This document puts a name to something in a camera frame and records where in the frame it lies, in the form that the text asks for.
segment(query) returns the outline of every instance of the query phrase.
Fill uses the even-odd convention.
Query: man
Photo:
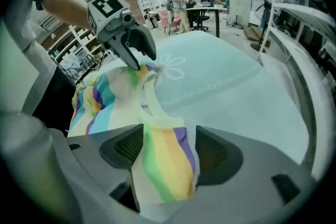
[[[160,0],[160,9],[165,9],[167,5],[167,0]]]
[[[174,11],[178,13],[179,18],[181,19],[180,34],[189,32],[190,25],[189,25],[187,10],[186,10],[186,4],[189,2],[189,0],[172,0],[172,1],[173,1]]]
[[[66,135],[73,114],[71,99],[75,86],[35,41],[36,35],[28,21],[33,1],[38,10],[44,9],[67,24],[85,29],[91,28],[87,20],[88,6],[83,0],[12,0],[4,16],[13,39],[39,72],[23,112]]]

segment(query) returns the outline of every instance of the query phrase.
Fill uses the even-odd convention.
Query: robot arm
[[[129,47],[156,59],[156,48],[149,30],[133,18],[125,0],[92,0],[88,3],[88,20],[98,42],[111,49],[129,67],[140,70]]]

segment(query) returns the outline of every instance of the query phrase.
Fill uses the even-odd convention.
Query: floor
[[[203,25],[209,27],[207,33],[215,36],[215,14],[206,13],[205,15],[209,16],[210,19],[203,22]],[[254,60],[257,60],[258,52],[251,48],[251,41],[246,39],[244,31],[242,29],[227,26],[226,22],[228,19],[229,15],[223,13],[219,14],[220,39],[235,46],[237,49],[243,51],[246,55],[250,56]],[[166,33],[164,33],[164,31],[159,28],[151,30],[151,34],[156,44],[159,44],[159,42],[165,38],[176,35],[176,33],[178,33],[178,30],[176,30],[176,28],[172,28],[170,35],[168,35],[168,32],[169,31],[167,30]]]

